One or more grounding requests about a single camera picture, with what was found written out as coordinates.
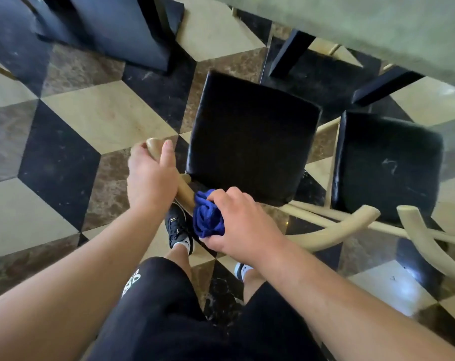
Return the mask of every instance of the black cushioned seat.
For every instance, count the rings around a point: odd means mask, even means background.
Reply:
[[[363,204],[379,220],[400,225],[398,205],[419,208],[429,218],[438,195],[443,158],[441,135],[372,114],[341,118],[332,186],[332,208],[352,213]]]
[[[209,188],[236,186],[256,201],[284,205],[303,175],[320,112],[285,92],[211,71],[186,172]]]

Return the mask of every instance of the cleaning rag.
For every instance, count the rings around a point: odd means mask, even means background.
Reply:
[[[194,200],[196,207],[192,216],[192,224],[194,232],[199,238],[210,237],[213,234],[224,235],[224,219],[221,211],[212,201],[207,200],[207,197],[214,189],[203,193],[198,191]]]

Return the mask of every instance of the marble floor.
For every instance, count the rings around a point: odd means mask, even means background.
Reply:
[[[176,143],[185,169],[190,133],[211,69],[259,82],[323,107],[322,121],[385,61],[316,39],[283,80],[267,76],[289,28],[213,0],[178,0],[184,17],[173,72],[164,76],[92,52],[38,40],[19,0],[0,0],[0,294],[91,240],[128,208],[129,148],[148,137]],[[455,88],[425,77],[366,108],[441,133],[445,154],[430,226],[455,234]],[[296,198],[322,204],[335,130],[313,143]],[[265,206],[286,234],[318,230]],[[455,259],[455,246],[445,246]],[[164,255],[161,225],[144,258]],[[342,276],[455,346],[455,280],[409,240],[365,230],[315,253]],[[190,257],[206,317],[228,327],[243,310],[235,261],[197,246]]]

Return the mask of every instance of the shoe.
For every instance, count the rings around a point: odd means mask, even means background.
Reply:
[[[177,202],[172,203],[164,218],[164,223],[167,233],[169,233],[169,247],[173,248],[176,243],[184,242],[190,255],[194,251],[194,240],[189,233],[186,213]]]
[[[236,267],[234,268],[234,273],[236,274],[236,277],[237,277],[238,280],[241,280],[242,282],[244,282],[244,275],[250,269],[252,269],[251,266],[248,266],[248,265],[245,265],[245,264],[243,264],[241,262],[238,262],[236,264]]]

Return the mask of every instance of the forearm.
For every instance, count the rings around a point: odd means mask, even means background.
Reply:
[[[344,361],[455,360],[455,348],[289,241],[256,268]]]
[[[78,356],[118,301],[163,210],[129,209],[80,249],[0,296],[0,360]]]

